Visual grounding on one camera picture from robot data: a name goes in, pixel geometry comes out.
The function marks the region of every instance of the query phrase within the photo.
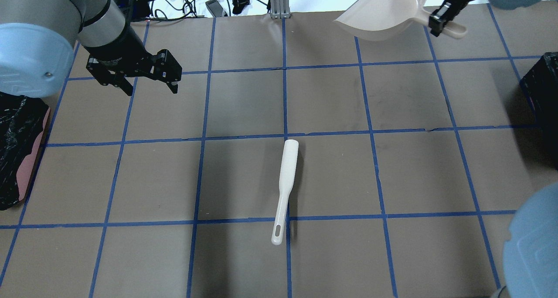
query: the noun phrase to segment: white dustpan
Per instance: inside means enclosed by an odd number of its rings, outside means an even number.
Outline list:
[[[428,27],[430,12],[426,0],[357,0],[335,20],[347,32],[369,41],[387,40],[408,28],[412,22]],[[442,31],[453,38],[463,38],[467,28],[449,22]]]

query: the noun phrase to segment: dustpan handle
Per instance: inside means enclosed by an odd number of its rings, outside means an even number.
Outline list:
[[[421,8],[418,11],[417,16],[414,17],[413,20],[415,20],[419,24],[422,24],[422,26],[428,27],[429,18],[430,12],[428,12],[424,8]],[[450,21],[448,22],[448,25],[445,26],[444,30],[442,30],[442,33],[455,39],[461,39],[467,34],[467,28],[453,21]]]

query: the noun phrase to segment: metal post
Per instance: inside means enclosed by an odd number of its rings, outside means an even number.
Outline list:
[[[291,9],[289,8],[289,0],[270,0],[271,1],[271,18],[290,18]]]

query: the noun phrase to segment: white scoop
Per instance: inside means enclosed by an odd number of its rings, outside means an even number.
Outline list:
[[[275,213],[273,234],[271,235],[271,243],[275,246],[283,242],[287,205],[289,204],[289,195],[295,183],[296,161],[298,156],[299,142],[292,139],[285,141],[283,159],[281,159],[281,172],[279,173],[279,204],[277,205],[277,213]]]
[[[364,40],[387,40],[408,28],[412,22],[428,27],[430,12],[426,0],[357,0],[335,20],[341,28]],[[450,21],[442,31],[453,38],[463,38],[467,28]]]

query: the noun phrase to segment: white spatula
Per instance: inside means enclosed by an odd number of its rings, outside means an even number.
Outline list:
[[[299,155],[299,142],[297,140],[285,141],[283,147],[283,159],[281,159],[281,172],[279,173],[279,204],[275,213],[275,224],[271,243],[278,246],[283,242],[285,230],[285,217],[287,216],[287,205],[289,195],[295,183],[296,160]]]

